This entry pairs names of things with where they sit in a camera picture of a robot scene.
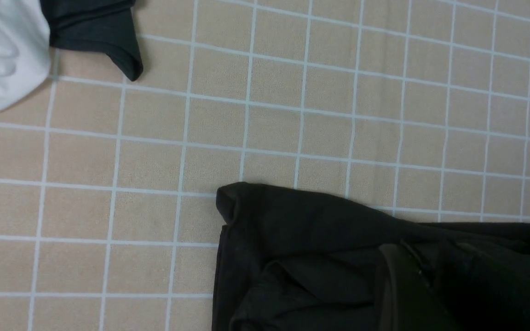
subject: grid pattern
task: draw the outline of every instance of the grid pattern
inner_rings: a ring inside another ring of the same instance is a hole
[[[530,0],[148,0],[0,113],[0,330],[208,330],[237,180],[530,222]]]

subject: black cloth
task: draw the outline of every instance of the black cloth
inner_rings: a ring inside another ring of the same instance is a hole
[[[418,224],[324,193],[248,183],[219,188],[216,206],[226,225],[213,331],[376,330],[377,248],[403,240],[433,266],[442,241],[468,243],[530,279],[530,224]]]
[[[143,72],[130,8],[135,0],[40,0],[50,46],[105,53],[135,81]]]

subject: black garment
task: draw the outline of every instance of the black garment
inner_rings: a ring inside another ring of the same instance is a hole
[[[143,72],[130,8],[135,0],[40,0],[50,46],[108,55],[129,80]]]
[[[434,267],[444,240],[468,243],[530,280],[530,224],[427,223],[323,193],[221,187],[213,331],[377,329],[377,247],[410,244]]]

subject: dark clothing pile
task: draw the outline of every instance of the dark clothing pile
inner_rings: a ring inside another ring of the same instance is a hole
[[[50,46],[108,55],[131,80],[143,72],[130,8],[135,0],[40,0]]]
[[[213,331],[530,330],[530,224],[413,223],[248,183],[216,205]]]

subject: white garment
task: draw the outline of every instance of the white garment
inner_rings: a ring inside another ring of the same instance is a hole
[[[46,79],[49,36],[40,0],[0,0],[0,111]]]

